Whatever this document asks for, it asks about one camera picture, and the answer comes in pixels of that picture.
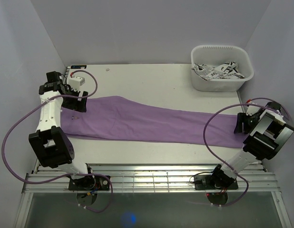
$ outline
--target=white wall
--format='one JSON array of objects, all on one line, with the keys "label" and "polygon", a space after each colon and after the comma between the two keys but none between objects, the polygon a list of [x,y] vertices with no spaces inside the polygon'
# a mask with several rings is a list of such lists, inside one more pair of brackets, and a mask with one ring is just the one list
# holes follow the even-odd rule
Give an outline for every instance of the white wall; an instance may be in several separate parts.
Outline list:
[{"label": "white wall", "polygon": [[[39,104],[39,85],[53,70],[65,67],[31,2],[0,0],[0,151],[7,130]],[[22,177],[36,160],[28,134],[36,130],[38,115],[16,128],[8,140],[8,161]],[[0,153],[0,228],[13,227],[22,187],[3,165]]]},{"label": "white wall", "polygon": [[245,47],[270,0],[31,0],[65,65],[190,63],[201,44]]},{"label": "white wall", "polygon": [[[246,50],[255,76],[241,88],[242,100],[259,96],[277,100],[294,122],[294,0],[272,0]],[[294,134],[265,164],[276,173],[294,227]]]}]

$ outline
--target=plastic basket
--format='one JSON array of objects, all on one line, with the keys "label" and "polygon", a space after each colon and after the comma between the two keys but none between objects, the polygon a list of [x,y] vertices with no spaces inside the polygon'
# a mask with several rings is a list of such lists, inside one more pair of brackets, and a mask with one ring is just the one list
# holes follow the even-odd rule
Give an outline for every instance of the plastic basket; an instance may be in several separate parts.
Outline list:
[{"label": "plastic basket", "polygon": [[240,47],[223,45],[200,45],[195,47],[191,51],[192,67],[194,67],[195,63],[216,67],[230,61],[238,63],[238,70],[245,77],[244,79],[212,79],[206,81],[197,75],[194,70],[191,70],[193,87],[199,91],[234,92],[254,76],[249,56]]}]

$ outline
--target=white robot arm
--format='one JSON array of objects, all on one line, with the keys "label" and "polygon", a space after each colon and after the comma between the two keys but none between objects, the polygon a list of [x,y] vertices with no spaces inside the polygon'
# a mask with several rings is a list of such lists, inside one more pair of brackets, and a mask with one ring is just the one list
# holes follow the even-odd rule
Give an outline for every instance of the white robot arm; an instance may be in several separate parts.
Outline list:
[{"label": "white robot arm", "polygon": [[[61,107],[86,112],[87,99],[58,97],[51,101],[49,98],[56,95],[79,96],[80,86],[85,80],[82,77],[69,78],[68,84],[63,83],[59,72],[47,73],[48,81],[39,88],[41,102],[48,102],[41,108],[39,124],[35,133],[29,135],[29,142],[40,162],[44,167],[59,168],[66,173],[92,173],[91,168],[78,161],[75,157],[73,146],[60,127]],[[94,176],[69,177],[72,184],[85,190],[95,187]]]},{"label": "white robot arm", "polygon": [[276,110],[250,106],[246,113],[238,113],[234,133],[248,134],[242,149],[226,163],[219,164],[211,175],[195,175],[197,190],[237,189],[237,173],[253,162],[272,159],[294,132],[294,128],[283,120],[281,105],[269,102],[266,107]]}]

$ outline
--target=purple towel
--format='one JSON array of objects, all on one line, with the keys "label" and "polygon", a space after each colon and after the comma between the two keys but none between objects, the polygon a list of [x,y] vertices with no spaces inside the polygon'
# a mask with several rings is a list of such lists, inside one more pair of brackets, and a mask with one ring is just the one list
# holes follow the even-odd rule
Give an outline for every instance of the purple towel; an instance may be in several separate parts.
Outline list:
[{"label": "purple towel", "polygon": [[[87,112],[63,109],[66,134],[107,140],[204,144],[203,128],[212,116],[152,107],[120,96],[87,100]],[[206,131],[209,145],[241,148],[244,134],[234,134],[237,116],[219,114]]]}]

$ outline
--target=white tabletop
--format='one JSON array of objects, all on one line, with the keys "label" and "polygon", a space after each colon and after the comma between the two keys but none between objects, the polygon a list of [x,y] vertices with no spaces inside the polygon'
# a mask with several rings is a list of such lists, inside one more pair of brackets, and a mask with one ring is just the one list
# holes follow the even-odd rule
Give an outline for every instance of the white tabletop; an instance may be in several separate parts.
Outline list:
[{"label": "white tabletop", "polygon": [[[92,96],[118,95],[145,105],[184,111],[215,113],[238,104],[236,92],[215,93],[195,90],[190,81],[190,64],[88,65],[86,70],[98,81]],[[82,90],[92,92],[90,76],[78,72],[86,80]],[[223,112],[237,114],[240,107]],[[212,164],[218,160],[204,145],[163,142],[100,141],[70,138],[77,159],[90,164]],[[212,147],[228,159],[239,149]]]}]

